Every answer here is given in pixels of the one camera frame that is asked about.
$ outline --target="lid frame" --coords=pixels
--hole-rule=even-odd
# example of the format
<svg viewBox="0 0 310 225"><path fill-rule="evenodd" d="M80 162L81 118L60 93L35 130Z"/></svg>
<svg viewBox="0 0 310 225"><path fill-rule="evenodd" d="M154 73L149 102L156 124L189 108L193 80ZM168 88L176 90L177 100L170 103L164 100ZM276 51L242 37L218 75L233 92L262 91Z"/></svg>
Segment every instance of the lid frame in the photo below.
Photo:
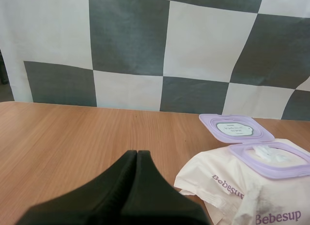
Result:
<svg viewBox="0 0 310 225"><path fill-rule="evenodd" d="M217 115L217 114L200 114L200 121L211 132L211 134L223 143L238 144L238 143L254 143L254 142L269 142L273 141L274 136L262 127L254 119L241 115ZM223 133L218 128L220 123L238 123L242 126L253 129L252 135L232 136Z"/></svg>

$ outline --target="white square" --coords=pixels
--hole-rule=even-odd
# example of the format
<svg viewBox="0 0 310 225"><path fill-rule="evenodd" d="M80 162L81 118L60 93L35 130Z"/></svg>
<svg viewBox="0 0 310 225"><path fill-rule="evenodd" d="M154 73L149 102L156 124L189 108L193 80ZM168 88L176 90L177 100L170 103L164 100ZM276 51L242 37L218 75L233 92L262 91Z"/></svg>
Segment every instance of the white square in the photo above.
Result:
<svg viewBox="0 0 310 225"><path fill-rule="evenodd" d="M259 14L310 17L310 0L262 0Z"/></svg>
<svg viewBox="0 0 310 225"><path fill-rule="evenodd" d="M159 111L162 76L93 71L97 106Z"/></svg>
<svg viewBox="0 0 310 225"><path fill-rule="evenodd" d="M293 89L230 83L223 115L281 119Z"/></svg>
<svg viewBox="0 0 310 225"><path fill-rule="evenodd" d="M22 60L92 69L88 0L1 0Z"/></svg>
<svg viewBox="0 0 310 225"><path fill-rule="evenodd" d="M256 15L171 1L164 76L229 82Z"/></svg>
<svg viewBox="0 0 310 225"><path fill-rule="evenodd" d="M310 91L310 77L297 87L297 90Z"/></svg>

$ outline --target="fabric backdrop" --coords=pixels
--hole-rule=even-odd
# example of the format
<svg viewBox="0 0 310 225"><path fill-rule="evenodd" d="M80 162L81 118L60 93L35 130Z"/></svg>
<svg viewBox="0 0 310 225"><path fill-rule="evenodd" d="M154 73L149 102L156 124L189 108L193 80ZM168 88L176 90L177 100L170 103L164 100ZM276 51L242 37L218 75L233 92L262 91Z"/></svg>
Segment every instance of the fabric backdrop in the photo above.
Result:
<svg viewBox="0 0 310 225"><path fill-rule="evenodd" d="M0 0L16 101L310 120L310 0Z"/></svg>

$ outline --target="label on lid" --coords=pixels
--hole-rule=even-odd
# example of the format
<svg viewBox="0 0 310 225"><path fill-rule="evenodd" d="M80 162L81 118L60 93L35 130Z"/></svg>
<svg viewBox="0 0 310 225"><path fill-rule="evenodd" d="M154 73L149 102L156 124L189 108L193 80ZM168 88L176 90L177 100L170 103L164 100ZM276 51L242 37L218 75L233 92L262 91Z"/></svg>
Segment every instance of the label on lid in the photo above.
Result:
<svg viewBox="0 0 310 225"><path fill-rule="evenodd" d="M219 122L217 128L224 134L231 136L253 135L253 128L245 126L238 122Z"/></svg>

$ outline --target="wood grain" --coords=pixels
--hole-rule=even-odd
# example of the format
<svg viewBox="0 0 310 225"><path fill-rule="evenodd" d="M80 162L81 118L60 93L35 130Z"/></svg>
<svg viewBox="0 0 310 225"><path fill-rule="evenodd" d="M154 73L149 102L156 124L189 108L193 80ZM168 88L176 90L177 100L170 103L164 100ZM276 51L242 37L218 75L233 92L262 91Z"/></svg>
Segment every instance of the wood grain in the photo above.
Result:
<svg viewBox="0 0 310 225"><path fill-rule="evenodd" d="M310 122L256 121L310 150ZM12 225L29 206L85 184L126 150L150 150L173 185L191 157L224 146L196 114L0 103L0 223Z"/></svg>

